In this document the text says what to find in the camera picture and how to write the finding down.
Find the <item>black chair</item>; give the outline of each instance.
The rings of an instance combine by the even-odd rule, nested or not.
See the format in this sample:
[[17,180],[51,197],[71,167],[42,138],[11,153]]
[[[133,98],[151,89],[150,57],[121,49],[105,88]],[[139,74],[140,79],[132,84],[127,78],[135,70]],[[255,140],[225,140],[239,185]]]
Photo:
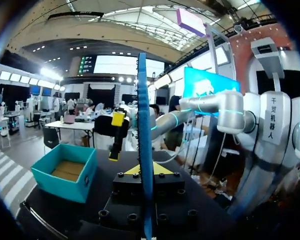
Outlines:
[[59,143],[59,137],[58,137],[58,133],[57,130],[55,128],[42,128],[43,130],[43,151],[44,151],[44,155],[46,155],[46,147],[53,149],[54,147],[56,147]]

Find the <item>cable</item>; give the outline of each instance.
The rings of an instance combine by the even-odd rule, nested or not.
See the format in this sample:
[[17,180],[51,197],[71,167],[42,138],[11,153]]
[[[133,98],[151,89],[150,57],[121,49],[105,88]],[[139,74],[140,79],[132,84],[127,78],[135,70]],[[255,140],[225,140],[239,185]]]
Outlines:
[[237,140],[237,137],[234,134],[232,135],[232,137],[233,137],[234,144],[237,146],[240,145],[240,142]]
[[215,170],[216,170],[216,168],[217,168],[217,165],[218,165],[218,162],[219,162],[219,159],[220,159],[222,150],[223,150],[223,148],[224,148],[225,139],[226,139],[226,133],[224,133],[224,135],[223,135],[223,139],[222,139],[222,143],[221,143],[220,152],[219,152],[218,158],[216,159],[216,162],[215,162],[214,168],[213,168],[213,170],[212,170],[212,173],[211,173],[211,175],[210,175],[208,181],[206,181],[205,183],[202,183],[201,185],[206,185],[206,184],[208,184],[208,183],[211,181],[212,176],[214,175]]
[[186,163],[187,163],[187,158],[188,158],[188,154],[189,154],[189,149],[190,149],[190,142],[192,141],[192,138],[193,138],[193,130],[194,130],[194,125],[195,125],[195,118],[196,118],[196,115],[194,115],[194,118],[191,120],[191,130],[190,130],[190,135],[188,135],[188,146],[187,146],[187,149],[186,149],[186,154],[185,154],[185,163],[183,164],[183,169],[186,168]]
[[200,134],[199,134],[198,144],[197,144],[197,146],[196,146],[196,150],[195,150],[193,162],[192,162],[191,169],[190,169],[190,176],[192,175],[192,172],[193,172],[193,170],[194,170],[195,161],[196,161],[196,157],[197,157],[197,153],[198,153],[198,149],[199,149],[199,144],[200,144],[200,139],[201,139],[202,125],[203,125],[203,124],[204,124],[204,117],[202,117],[201,124],[200,124]]
[[[189,114],[189,117],[186,121],[186,125],[188,126],[188,123],[190,121],[190,117],[191,117],[191,114]],[[170,159],[166,160],[166,161],[154,161],[155,163],[157,164],[167,164],[169,162],[171,162],[172,160],[175,159],[176,156],[178,156],[179,152],[181,151],[181,149],[183,148],[184,146],[184,142],[185,142],[185,138],[186,138],[186,134],[184,133],[185,130],[183,130],[183,136],[182,136],[182,143],[181,143],[181,146],[179,147],[178,151],[175,153],[175,155],[173,155]]]

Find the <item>purple sign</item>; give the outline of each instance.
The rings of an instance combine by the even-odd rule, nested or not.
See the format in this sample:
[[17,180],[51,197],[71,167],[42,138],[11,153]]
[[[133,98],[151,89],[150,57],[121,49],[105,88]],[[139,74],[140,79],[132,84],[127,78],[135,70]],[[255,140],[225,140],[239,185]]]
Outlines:
[[200,17],[183,8],[179,8],[176,11],[176,18],[180,27],[189,30],[199,37],[206,36],[206,27]]

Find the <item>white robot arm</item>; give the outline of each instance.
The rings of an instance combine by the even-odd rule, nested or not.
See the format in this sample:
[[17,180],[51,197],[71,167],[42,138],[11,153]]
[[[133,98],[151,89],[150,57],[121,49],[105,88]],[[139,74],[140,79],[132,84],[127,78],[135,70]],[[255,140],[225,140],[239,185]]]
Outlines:
[[254,114],[244,111],[243,95],[237,91],[223,91],[215,95],[182,98],[179,103],[181,111],[169,112],[157,120],[150,116],[152,140],[187,122],[193,111],[218,112],[217,129],[227,134],[250,132],[256,125]]

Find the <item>striped floor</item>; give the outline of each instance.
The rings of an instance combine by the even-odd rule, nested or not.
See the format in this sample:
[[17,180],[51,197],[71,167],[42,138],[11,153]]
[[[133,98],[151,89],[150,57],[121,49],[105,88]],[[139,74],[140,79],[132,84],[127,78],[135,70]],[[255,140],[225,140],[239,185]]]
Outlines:
[[0,196],[14,217],[19,204],[36,186],[33,174],[0,151]]

